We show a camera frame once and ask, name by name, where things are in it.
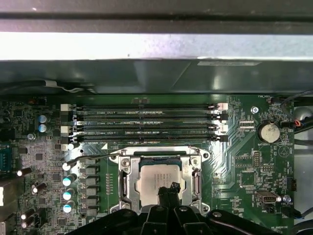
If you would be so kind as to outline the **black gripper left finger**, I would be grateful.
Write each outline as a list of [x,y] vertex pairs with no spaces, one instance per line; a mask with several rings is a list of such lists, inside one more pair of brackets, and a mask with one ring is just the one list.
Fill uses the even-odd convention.
[[168,188],[158,190],[158,205],[148,212],[137,214],[131,209],[121,209],[69,232],[70,235],[165,235],[169,208],[166,207]]

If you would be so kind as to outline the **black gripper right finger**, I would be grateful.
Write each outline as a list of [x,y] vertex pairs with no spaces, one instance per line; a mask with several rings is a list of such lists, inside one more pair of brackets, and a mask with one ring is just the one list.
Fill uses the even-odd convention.
[[184,235],[276,235],[276,231],[243,219],[232,213],[213,210],[206,216],[196,213],[191,206],[179,204],[180,184],[169,187],[170,205]]

